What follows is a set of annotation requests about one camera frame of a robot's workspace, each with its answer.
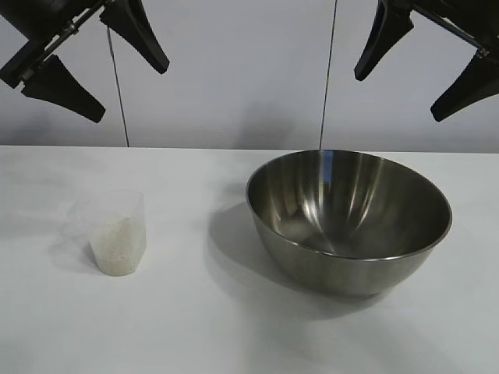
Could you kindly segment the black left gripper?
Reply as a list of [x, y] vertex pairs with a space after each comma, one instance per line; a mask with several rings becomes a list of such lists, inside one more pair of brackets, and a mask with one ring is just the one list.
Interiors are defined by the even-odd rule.
[[[2, 1], [1, 16], [27, 42], [1, 68], [1, 80], [17, 87], [25, 71], [42, 62], [102, 6], [103, 1]], [[110, 1], [100, 14], [100, 21], [134, 47], [159, 74], [168, 70], [170, 61], [140, 0]], [[41, 64], [24, 83], [21, 93], [66, 108], [95, 123], [105, 113], [104, 106], [78, 83], [57, 55]]]

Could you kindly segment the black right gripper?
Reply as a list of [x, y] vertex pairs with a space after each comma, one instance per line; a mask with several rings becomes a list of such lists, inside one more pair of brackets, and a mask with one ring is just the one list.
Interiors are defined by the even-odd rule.
[[478, 49], [456, 81], [431, 106], [437, 122], [498, 94], [498, 0], [378, 1], [370, 35], [354, 68], [358, 81], [368, 77], [413, 29], [412, 10]]

